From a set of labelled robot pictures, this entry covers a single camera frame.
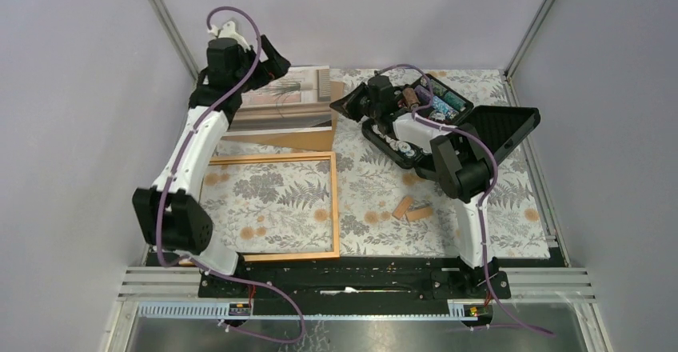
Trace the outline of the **printed photo of plant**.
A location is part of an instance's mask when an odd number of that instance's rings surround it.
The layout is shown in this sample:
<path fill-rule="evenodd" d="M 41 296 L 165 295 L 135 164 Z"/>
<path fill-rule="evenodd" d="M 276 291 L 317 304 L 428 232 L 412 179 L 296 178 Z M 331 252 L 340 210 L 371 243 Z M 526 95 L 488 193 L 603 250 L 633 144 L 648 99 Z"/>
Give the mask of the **printed photo of plant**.
<path fill-rule="evenodd" d="M 292 134 L 331 129 L 330 68 L 300 66 L 242 96 L 227 137 Z"/>

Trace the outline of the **brown cardboard backing board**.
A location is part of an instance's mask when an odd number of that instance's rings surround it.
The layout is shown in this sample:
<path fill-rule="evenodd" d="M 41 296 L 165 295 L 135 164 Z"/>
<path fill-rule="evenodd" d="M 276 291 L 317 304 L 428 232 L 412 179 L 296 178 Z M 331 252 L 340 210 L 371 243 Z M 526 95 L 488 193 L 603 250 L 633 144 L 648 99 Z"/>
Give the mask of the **brown cardboard backing board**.
<path fill-rule="evenodd" d="M 331 150 L 337 113 L 328 101 L 279 102 L 241 108 L 223 140 L 299 150 Z"/>

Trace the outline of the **wooden picture frame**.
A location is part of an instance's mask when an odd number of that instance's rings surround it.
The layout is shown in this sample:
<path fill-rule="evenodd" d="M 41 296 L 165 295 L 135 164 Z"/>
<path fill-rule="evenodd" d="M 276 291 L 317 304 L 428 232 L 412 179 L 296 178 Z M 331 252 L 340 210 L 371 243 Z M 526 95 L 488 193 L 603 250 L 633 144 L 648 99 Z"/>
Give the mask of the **wooden picture frame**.
<path fill-rule="evenodd" d="M 200 189 L 218 244 L 247 262 L 339 258 L 332 151 L 213 157 Z"/>

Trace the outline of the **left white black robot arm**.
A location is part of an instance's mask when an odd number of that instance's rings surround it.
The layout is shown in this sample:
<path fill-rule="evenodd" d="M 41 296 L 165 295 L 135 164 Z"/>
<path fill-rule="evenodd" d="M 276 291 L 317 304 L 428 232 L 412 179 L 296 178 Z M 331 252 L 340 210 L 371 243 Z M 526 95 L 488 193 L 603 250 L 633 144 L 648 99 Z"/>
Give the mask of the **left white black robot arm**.
<path fill-rule="evenodd" d="M 257 47 L 235 38 L 215 38 L 206 49 L 207 66 L 189 96 L 185 128 L 164 170 L 152 186 L 134 191 L 132 204 L 150 246 L 190 258 L 217 277 L 230 297 L 245 292 L 248 276 L 237 268 L 241 256 L 217 240 L 213 220 L 198 193 L 217 143 L 229 129 L 242 95 L 284 77 L 290 62 L 266 35 Z"/>

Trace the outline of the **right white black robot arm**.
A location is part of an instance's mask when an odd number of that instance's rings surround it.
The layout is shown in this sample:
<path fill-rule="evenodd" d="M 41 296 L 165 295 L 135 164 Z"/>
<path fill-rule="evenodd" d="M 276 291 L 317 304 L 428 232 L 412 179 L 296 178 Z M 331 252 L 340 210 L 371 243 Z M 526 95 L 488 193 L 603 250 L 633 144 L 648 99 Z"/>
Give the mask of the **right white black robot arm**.
<path fill-rule="evenodd" d="M 473 104 L 432 74 L 403 86 L 376 74 L 329 107 L 360 123 L 363 136 L 400 168 L 435 182 L 453 200 L 464 264 L 458 285 L 466 296 L 481 296 L 498 270 L 481 220 L 497 162 L 475 128 L 461 122 Z"/>

